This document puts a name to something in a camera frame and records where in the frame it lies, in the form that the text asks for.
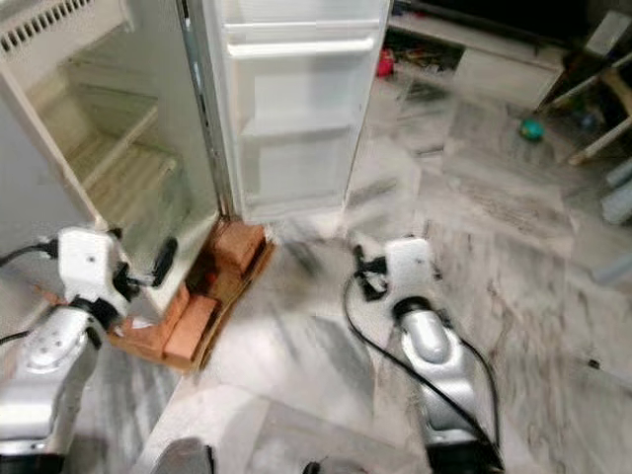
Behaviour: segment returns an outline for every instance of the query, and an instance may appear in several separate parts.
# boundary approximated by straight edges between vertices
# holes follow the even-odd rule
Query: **tv stand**
[[[414,65],[396,71],[463,94],[479,94],[535,110],[564,72],[565,50],[508,39],[446,20],[411,13],[391,16],[389,29],[464,49],[453,74],[435,75]]]

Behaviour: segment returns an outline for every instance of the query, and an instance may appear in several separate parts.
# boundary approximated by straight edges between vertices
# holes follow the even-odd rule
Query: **red brick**
[[[193,360],[204,330],[218,307],[214,299],[193,295],[165,345],[165,356],[181,362]]]
[[[145,356],[161,358],[165,344],[189,304],[189,297],[187,287],[181,284],[165,312],[164,319],[156,325],[134,328],[134,317],[129,316],[120,325],[122,337],[113,336],[113,344],[123,349],[132,347]]]
[[[231,222],[215,241],[212,253],[220,270],[243,275],[266,242],[261,225]]]

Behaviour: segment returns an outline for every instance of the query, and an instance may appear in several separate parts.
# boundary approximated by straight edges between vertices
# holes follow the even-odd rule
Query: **refrigerator vent grille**
[[[0,32],[1,51],[7,55],[18,51],[32,38],[44,35],[55,25],[63,23],[75,13],[90,7],[96,0],[65,0],[47,6],[21,25]]]

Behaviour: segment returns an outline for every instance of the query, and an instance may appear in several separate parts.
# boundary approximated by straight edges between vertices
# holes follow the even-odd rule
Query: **wooden chair leg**
[[[619,135],[621,135],[628,128],[632,127],[632,117],[628,117],[622,123],[617,125],[612,130],[605,133],[602,137],[596,140],[594,143],[591,143],[589,146],[584,148],[579,153],[573,155],[569,159],[569,163],[571,165],[577,166],[581,165],[585,161],[588,161],[594,157],[599,151],[605,148],[607,145],[612,143]]]

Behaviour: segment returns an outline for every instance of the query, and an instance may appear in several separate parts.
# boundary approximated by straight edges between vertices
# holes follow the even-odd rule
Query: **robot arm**
[[[474,360],[451,325],[424,297],[435,278],[429,243],[417,238],[391,241],[385,246],[385,256],[370,262],[356,247],[355,265],[355,279],[364,299],[381,299],[384,310],[401,327],[409,366],[462,411],[455,410],[428,384],[422,385],[420,423],[433,471],[503,472],[498,451],[484,434],[482,438],[478,423],[467,420],[475,422],[477,416]],[[373,284],[376,274],[385,278],[379,288]]]
[[[0,385],[0,474],[60,472],[87,380],[107,331],[141,285],[159,285],[177,250],[167,241],[154,272],[128,274],[114,234],[82,228],[58,236],[59,275],[70,304],[55,306],[20,347]]]

